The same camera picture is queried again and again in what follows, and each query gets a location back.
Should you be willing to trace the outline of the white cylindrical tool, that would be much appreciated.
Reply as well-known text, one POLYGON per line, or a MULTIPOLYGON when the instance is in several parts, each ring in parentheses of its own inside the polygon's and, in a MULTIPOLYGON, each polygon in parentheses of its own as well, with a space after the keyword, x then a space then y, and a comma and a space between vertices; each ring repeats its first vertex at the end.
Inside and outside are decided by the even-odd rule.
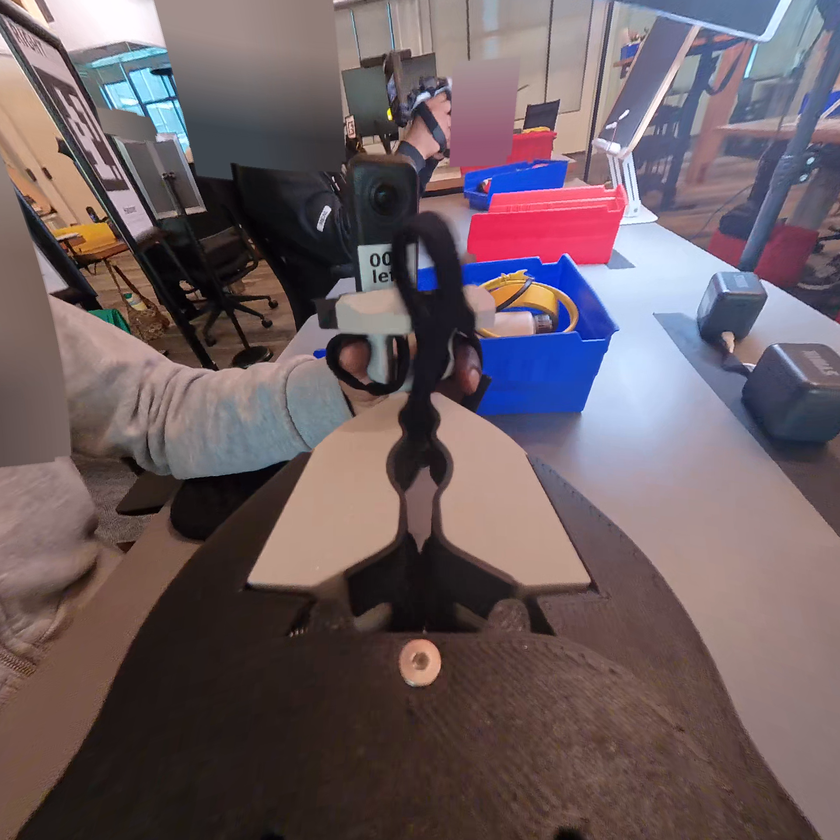
POLYGON ((549 314, 530 310, 499 311, 488 333, 499 338, 529 337, 553 333, 555 325, 549 314))

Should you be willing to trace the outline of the black office chair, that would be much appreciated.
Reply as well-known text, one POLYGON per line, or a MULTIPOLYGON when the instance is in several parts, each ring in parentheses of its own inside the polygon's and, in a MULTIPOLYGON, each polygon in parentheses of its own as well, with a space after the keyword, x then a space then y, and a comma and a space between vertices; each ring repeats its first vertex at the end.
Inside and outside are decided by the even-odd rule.
POLYGON ((196 237, 192 230, 169 233, 164 257, 164 278, 176 285, 176 301, 184 305, 182 311, 188 321, 202 321, 201 338, 206 346, 216 344, 214 327, 220 318, 225 318, 241 342, 240 356, 254 355, 259 361, 270 358, 267 347, 248 341, 238 319, 239 314, 250 316, 264 329, 270 329, 272 319, 253 305, 264 302, 272 311, 279 307, 271 295, 245 289, 245 279, 258 269, 260 258, 239 226, 203 238, 196 237))

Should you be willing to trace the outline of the red plastic bin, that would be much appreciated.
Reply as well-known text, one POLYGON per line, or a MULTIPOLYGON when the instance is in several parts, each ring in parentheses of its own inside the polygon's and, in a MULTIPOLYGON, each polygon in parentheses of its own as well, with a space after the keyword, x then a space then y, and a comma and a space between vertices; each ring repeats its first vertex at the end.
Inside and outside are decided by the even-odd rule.
POLYGON ((506 162, 532 163, 534 161, 549 161, 553 158, 553 146, 557 133, 547 128, 537 128, 514 133, 511 152, 506 162))
POLYGON ((467 253, 477 261, 569 256, 580 266, 607 264, 628 205, 619 185, 497 193, 469 225, 467 253))

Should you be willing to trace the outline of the wide black tape patch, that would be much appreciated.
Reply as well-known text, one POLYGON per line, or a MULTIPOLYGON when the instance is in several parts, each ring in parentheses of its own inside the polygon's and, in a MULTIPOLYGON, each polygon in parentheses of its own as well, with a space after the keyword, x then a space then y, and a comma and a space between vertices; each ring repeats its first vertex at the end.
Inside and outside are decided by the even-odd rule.
POLYGON ((718 399, 782 469, 824 519, 839 508, 838 438, 826 444, 777 440, 765 433, 742 402, 746 378, 726 371, 721 354, 704 342, 697 325, 682 313, 656 313, 655 319, 718 399))

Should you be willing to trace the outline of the floor stand with grey board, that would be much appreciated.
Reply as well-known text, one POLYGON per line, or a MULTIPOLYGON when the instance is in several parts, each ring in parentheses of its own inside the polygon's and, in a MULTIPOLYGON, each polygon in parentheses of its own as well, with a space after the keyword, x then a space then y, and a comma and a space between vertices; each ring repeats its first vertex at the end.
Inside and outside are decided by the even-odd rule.
MULTIPOLYGON (((164 246, 167 235, 169 233, 181 235, 187 230, 192 230, 196 237, 203 238, 235 225, 239 226, 245 234, 246 231, 231 210, 217 205, 214 194, 211 192, 208 194, 212 198, 210 203, 205 201, 205 196, 198 187, 191 166, 177 139, 159 138, 154 141, 116 139, 115 142, 136 185, 150 207, 156 224, 154 237, 145 246, 143 255, 149 260, 159 287, 166 290, 166 295, 175 305, 176 311, 190 325, 193 326, 196 321, 199 321, 202 327, 202 321, 199 319, 193 322, 188 321, 182 311, 184 305, 176 301, 176 285, 164 278, 166 262, 164 246)), ((271 353, 267 360, 258 360, 256 356, 250 354, 240 356, 241 349, 234 356, 232 365, 246 369, 253 364, 272 361, 274 354, 268 347, 267 349, 271 353)))

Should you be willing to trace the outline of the grey desk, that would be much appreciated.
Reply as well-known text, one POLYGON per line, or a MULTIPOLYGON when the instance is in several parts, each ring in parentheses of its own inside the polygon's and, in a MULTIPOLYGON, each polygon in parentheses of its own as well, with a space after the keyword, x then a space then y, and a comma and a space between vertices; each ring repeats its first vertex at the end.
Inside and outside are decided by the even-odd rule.
POLYGON ((838 534, 640 304, 583 419, 509 418, 592 585, 554 633, 289 632, 304 597, 245 588, 284 468, 100 655, 80 726, 16 710, 15 838, 838 838, 838 534))

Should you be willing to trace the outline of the yellow tape roll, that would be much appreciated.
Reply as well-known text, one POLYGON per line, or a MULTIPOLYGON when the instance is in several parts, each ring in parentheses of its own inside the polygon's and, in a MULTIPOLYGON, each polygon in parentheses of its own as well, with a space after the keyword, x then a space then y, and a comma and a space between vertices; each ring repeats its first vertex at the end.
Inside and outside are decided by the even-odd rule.
POLYGON ((562 290, 533 281, 527 283, 514 303, 522 308, 536 309, 542 313, 557 315, 565 309, 570 319, 576 317, 577 307, 574 301, 562 290))

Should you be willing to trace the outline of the red base block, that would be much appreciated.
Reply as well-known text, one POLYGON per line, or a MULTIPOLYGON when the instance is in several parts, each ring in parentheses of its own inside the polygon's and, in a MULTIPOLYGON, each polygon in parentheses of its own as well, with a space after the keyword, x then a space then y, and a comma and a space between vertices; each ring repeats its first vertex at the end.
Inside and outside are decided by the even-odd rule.
MULTIPOLYGON (((779 288, 796 286, 818 238, 817 230, 777 224, 753 273, 779 288)), ((746 244, 745 239, 716 231, 710 238, 708 251, 730 266, 738 267, 746 244)))

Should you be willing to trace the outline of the framed black white marker poster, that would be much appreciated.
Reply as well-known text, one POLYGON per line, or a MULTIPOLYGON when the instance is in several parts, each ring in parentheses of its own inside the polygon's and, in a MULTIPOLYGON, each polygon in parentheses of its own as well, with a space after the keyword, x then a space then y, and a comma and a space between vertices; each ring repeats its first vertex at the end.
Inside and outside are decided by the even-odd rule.
POLYGON ((2 1, 1 8, 6 45, 56 122, 100 205, 132 249, 149 244, 156 224, 103 131, 95 105, 64 46, 20 6, 2 1))

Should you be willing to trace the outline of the person's left forearm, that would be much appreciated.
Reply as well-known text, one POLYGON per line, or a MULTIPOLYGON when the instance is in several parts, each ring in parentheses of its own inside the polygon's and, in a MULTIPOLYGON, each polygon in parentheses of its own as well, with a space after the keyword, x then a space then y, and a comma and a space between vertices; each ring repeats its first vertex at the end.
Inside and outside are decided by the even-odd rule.
POLYGON ((226 476, 288 462, 351 419, 324 360, 194 369, 64 301, 49 305, 73 454, 130 457, 181 480, 226 476))

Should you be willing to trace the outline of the dark grey tripod pole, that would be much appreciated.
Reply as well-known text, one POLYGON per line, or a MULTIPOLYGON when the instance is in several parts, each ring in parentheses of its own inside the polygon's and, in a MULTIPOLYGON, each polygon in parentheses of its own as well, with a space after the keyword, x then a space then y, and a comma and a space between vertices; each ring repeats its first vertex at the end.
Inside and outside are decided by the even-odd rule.
POLYGON ((815 77, 808 102, 797 120, 795 132, 779 159, 748 241, 738 263, 738 269, 754 272, 776 225, 784 202, 796 178, 802 173, 805 152, 823 112, 839 73, 839 2, 816 3, 823 16, 824 29, 830 34, 820 69, 815 77))

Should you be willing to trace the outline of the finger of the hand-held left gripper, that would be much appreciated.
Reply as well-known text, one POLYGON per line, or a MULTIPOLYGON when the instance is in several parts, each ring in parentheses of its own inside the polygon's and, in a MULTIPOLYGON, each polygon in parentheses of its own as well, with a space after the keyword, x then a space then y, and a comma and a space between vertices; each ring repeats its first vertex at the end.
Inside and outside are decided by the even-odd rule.
POLYGON ((476 331, 490 331, 494 326, 497 304, 481 286, 457 285, 453 291, 453 334, 470 336, 476 331))
POLYGON ((336 300, 342 333, 410 333, 411 315, 399 290, 349 293, 336 300))

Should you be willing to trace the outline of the white tablet stand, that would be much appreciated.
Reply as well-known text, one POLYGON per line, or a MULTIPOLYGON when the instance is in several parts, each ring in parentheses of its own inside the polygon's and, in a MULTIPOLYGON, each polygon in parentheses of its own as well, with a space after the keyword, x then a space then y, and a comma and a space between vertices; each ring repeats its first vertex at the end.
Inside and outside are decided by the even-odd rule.
POLYGON ((622 226, 654 224, 658 216, 643 203, 637 179, 634 151, 644 128, 635 120, 637 114, 622 108, 611 114, 602 131, 593 139, 590 150, 594 156, 604 157, 612 188, 621 186, 626 194, 622 226))

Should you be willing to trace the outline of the dark grey power block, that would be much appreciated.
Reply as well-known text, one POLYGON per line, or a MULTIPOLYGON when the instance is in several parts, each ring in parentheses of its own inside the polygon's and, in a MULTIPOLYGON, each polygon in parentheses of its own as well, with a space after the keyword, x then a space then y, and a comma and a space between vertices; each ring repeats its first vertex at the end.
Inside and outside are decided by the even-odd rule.
POLYGON ((839 355, 819 343, 773 343, 742 389, 742 403, 772 438, 824 445, 839 433, 839 355))
POLYGON ((715 273, 700 301, 696 323, 706 343, 719 343, 729 333, 738 342, 747 337, 768 298, 761 279, 752 272, 715 273))

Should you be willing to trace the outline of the person's left hand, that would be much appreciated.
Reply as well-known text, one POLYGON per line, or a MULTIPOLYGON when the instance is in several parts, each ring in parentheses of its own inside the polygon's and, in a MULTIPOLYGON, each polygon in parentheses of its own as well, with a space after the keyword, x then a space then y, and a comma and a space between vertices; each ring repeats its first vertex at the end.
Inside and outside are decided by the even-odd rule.
MULTIPOLYGON (((455 362, 451 375, 438 384, 437 390, 456 402, 474 395, 481 384, 483 370, 478 349, 466 336, 457 333, 454 340, 455 362)), ((339 353, 339 366, 363 384, 371 382, 368 366, 371 346, 365 336, 352 335, 343 341, 339 353)))

